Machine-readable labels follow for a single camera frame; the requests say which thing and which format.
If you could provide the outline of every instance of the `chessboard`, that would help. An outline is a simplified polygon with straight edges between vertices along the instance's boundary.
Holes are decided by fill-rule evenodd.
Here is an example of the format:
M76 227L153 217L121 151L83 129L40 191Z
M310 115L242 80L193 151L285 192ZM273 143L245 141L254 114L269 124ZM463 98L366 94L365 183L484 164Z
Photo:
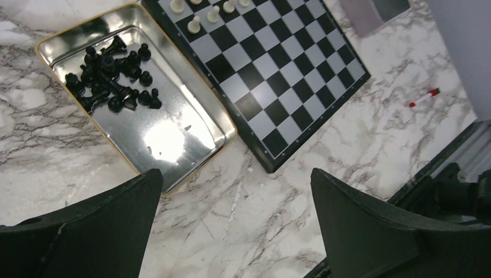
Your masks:
M224 11L227 1L185 0L181 13L171 0L142 4L210 81L244 142L272 173L370 74L322 0L246 0L231 13ZM199 26L190 32L193 19Z

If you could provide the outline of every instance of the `marble countertop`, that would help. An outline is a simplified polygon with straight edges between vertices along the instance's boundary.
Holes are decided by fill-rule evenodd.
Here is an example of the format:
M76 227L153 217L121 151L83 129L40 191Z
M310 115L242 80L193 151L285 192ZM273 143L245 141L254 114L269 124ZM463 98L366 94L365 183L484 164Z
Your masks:
M124 2L0 0L0 224L135 176L34 54L42 37ZM386 200L474 121L426 3L411 4L360 39L327 0L372 78L276 173L237 139L161 200L141 277L303 277L325 257L312 168ZM438 97L408 107L433 87Z

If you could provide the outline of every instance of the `tray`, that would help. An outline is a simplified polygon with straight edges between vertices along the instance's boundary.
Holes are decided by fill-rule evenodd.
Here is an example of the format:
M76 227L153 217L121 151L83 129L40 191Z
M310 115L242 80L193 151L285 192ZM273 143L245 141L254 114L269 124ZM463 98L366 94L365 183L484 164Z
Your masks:
M93 46L99 52L115 35L128 52L148 44L152 57L141 68L151 73L153 84L143 88L122 74L118 83L139 91L157 88L161 109L139 105L135 111L115 114L102 104L89 115L76 103L137 173L160 169L162 192L170 193L229 145L237 129L208 84L139 4L121 6L45 38L35 50L68 91L65 75L80 76L85 48ZM90 96L90 89L84 96Z

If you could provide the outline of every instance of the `red and white marker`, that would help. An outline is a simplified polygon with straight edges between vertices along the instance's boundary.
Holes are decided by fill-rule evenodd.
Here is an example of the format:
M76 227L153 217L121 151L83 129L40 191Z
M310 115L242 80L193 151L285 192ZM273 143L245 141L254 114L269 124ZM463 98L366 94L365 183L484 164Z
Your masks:
M437 94L440 94L439 88L433 89L433 90L429 91L427 94L425 94L424 96L413 101L412 103L409 104L409 107L415 107L415 106L421 104L422 102L424 102L425 100L427 100L428 98L436 96Z

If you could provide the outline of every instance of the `black chessboard frame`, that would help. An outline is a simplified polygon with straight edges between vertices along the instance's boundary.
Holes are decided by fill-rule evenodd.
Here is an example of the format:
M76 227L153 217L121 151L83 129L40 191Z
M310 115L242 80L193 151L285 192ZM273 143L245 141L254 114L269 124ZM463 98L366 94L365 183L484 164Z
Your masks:
M189 0L186 0L189 6L194 9L200 10L204 5L210 6L208 0L203 0L203 2L199 5L193 6L189 3ZM213 5L223 6L223 3L226 0L214 1ZM267 2L270 0L251 0L256 6ZM227 97L227 95L221 89L219 82L216 80L214 75L210 73L208 67L203 64L200 59L197 57L196 53L191 48L190 44L186 40L185 36L181 34L176 25L171 21L171 19L165 15L165 11L158 3L158 0L142 0L142 5L147 9L147 11L151 14L151 16L156 20L156 22L161 26L162 30L168 35L168 37L174 42L174 44L179 48L182 54L189 60L189 62L201 72L203 76L206 76L207 79L212 84L212 89L216 89L219 99L222 100L226 109L228 110L231 118L235 122L237 129L239 131L239 135L247 144L247 146L252 150L254 155L258 158L261 165L265 168L268 173L275 172L283 163L285 163L354 93L361 88L361 86L371 77L365 65L362 63L358 54L354 51L351 43L346 38L344 32L341 30L339 24L331 15L330 11L326 7L323 0L318 0L322 3L323 7L326 10L326 15L334 25L335 28L339 30L339 33L343 37L346 42L346 46L349 48L350 53L354 56L354 59L358 60L361 67L363 68L365 74L360 77L354 84L352 84L348 90L339 98L337 98L325 112L317 118L313 123L306 128L302 134L290 145L287 145L286 149L283 149L277 156L273 156L273 154L265 147L265 145L261 142L261 140L256 137L253 130L249 127L248 123L244 120L244 116L235 108L235 105L231 100ZM184 32L187 31L185 26L179 26L180 29L184 29Z

